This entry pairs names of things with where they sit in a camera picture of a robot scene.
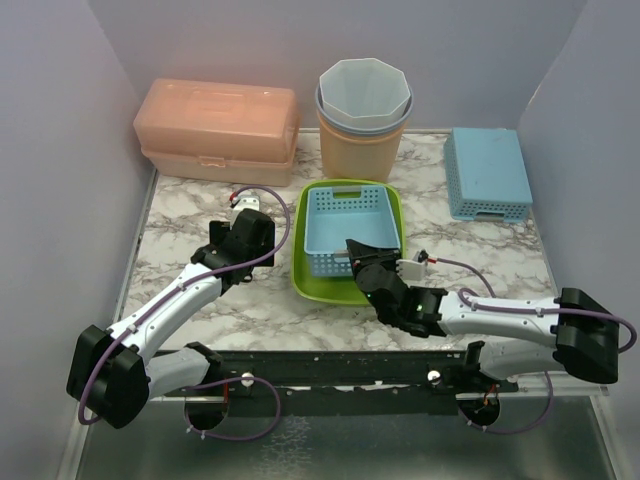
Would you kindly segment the small blue perforated basket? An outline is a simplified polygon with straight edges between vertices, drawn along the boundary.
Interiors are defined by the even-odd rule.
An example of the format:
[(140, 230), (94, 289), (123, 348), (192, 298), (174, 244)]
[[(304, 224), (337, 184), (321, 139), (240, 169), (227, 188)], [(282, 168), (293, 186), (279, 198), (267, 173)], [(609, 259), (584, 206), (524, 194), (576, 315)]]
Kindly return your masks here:
[(380, 183), (313, 186), (307, 191), (304, 253), (316, 278), (351, 274), (347, 242), (400, 249), (398, 196)]

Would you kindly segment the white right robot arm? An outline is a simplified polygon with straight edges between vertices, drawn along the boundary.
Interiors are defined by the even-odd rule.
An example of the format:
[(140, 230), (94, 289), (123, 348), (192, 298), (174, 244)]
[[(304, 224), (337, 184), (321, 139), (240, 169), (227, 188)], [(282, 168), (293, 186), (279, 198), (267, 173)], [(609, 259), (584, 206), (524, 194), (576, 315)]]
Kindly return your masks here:
[(424, 287), (431, 257), (405, 259), (397, 248), (346, 242), (354, 281), (378, 320), (412, 336), (486, 335), (497, 343), (470, 345), (461, 383), (481, 391), (509, 377), (563, 371), (586, 382), (618, 380), (620, 320), (580, 289), (539, 300), (481, 297), (468, 288)]

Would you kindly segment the large blue perforated basket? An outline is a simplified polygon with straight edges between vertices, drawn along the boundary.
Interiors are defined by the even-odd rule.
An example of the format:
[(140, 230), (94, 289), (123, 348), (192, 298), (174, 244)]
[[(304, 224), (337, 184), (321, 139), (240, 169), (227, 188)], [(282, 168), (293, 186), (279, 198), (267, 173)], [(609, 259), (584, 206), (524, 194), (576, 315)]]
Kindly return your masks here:
[(443, 146), (451, 216), (521, 223), (533, 205), (517, 132), (455, 127)]

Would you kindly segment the green plastic tray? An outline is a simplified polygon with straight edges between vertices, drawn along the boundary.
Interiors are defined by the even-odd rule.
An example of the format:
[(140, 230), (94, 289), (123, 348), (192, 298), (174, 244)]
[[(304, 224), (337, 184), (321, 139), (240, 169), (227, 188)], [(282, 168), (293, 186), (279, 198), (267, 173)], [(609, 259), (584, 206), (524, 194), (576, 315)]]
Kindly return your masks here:
[[(310, 300), (333, 305), (367, 306), (369, 304), (364, 294), (358, 289), (355, 284), (352, 274), (352, 268), (351, 274), (346, 277), (316, 278), (311, 275), (311, 270), (304, 253), (303, 234), (305, 230), (307, 191), (309, 188), (313, 186), (336, 186), (341, 184), (350, 185), (371, 183), (378, 182), (352, 179), (321, 180), (312, 182), (302, 189), (297, 202), (294, 229), (292, 233), (293, 245), (291, 259), (292, 285), (301, 296)], [(400, 220), (398, 221), (399, 232), (403, 235), (402, 245), (398, 250), (400, 251), (401, 255), (404, 256), (406, 254), (406, 237), (401, 198), (396, 189), (394, 189), (390, 185), (384, 185), (389, 187), (398, 196), (397, 205), (399, 207), (400, 213)]]

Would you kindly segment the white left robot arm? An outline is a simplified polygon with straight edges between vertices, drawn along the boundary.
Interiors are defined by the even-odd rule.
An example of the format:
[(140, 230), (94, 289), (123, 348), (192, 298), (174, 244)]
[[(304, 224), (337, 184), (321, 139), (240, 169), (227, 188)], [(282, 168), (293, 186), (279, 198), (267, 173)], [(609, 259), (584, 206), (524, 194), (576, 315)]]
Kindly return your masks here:
[(273, 263), (275, 223), (244, 209), (231, 222), (213, 221), (209, 242), (164, 290), (107, 329), (87, 327), (78, 337), (66, 392), (79, 410), (91, 410), (119, 429), (149, 400), (182, 387), (206, 395), (220, 385), (216, 355), (191, 344), (166, 357), (164, 342), (195, 313), (244, 282), (256, 266)]

